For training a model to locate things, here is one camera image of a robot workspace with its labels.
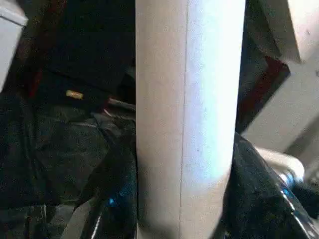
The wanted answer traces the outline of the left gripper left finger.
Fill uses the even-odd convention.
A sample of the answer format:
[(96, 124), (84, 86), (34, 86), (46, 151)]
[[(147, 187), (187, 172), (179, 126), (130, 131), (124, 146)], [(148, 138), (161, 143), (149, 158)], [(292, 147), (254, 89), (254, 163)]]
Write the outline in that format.
[(137, 227), (136, 137), (105, 133), (109, 150), (92, 171), (63, 239), (133, 239)]

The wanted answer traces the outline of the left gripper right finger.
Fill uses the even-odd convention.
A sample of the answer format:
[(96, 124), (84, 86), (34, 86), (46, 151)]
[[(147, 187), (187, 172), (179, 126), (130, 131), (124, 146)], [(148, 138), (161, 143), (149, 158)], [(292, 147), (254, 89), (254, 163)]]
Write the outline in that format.
[(319, 192), (304, 184), (289, 188), (254, 146), (235, 134), (224, 200), (230, 239), (317, 239)]

